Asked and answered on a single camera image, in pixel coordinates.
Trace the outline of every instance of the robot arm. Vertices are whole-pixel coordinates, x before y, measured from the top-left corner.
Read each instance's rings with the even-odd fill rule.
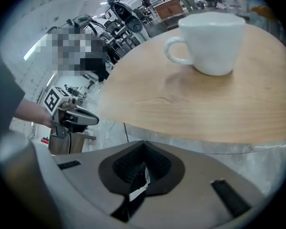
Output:
[[[50,88],[44,105],[52,116],[58,138],[65,138],[69,132],[83,132],[88,125],[97,125],[99,122],[96,115],[77,106],[75,99],[57,86]]]

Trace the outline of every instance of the chair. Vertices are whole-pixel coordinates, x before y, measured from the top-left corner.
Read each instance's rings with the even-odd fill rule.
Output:
[[[107,24],[105,31],[110,33],[115,39],[121,38],[120,36],[117,36],[115,34],[116,31],[119,31],[119,27],[116,25],[114,21],[111,21],[110,23]]]
[[[144,24],[144,22],[147,22],[150,24],[147,16],[144,15],[144,13],[141,9],[134,9],[133,12],[138,16],[139,20],[141,20],[143,24]]]

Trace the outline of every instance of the ceiling light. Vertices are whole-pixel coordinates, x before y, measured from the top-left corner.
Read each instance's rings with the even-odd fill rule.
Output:
[[[41,45],[41,40],[42,40],[43,38],[45,38],[46,36],[47,36],[47,34],[45,34],[38,42],[36,42],[36,43],[34,44],[34,46],[32,46],[31,49],[24,55],[23,59],[24,59],[25,61],[26,61],[26,60],[29,58],[29,56],[35,51],[35,49]]]

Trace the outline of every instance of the black rubber pad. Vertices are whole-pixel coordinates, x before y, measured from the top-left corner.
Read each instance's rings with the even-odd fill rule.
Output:
[[[58,164],[58,167],[59,169],[64,170],[64,169],[72,168],[74,166],[79,166],[79,165],[81,165],[81,163],[77,160],[74,160],[74,161],[70,161],[67,163]]]

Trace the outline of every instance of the person's arm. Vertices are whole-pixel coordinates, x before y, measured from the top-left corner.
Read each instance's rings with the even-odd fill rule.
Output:
[[[41,105],[24,98],[18,105],[14,117],[20,120],[45,125],[49,128],[54,128],[50,113]]]

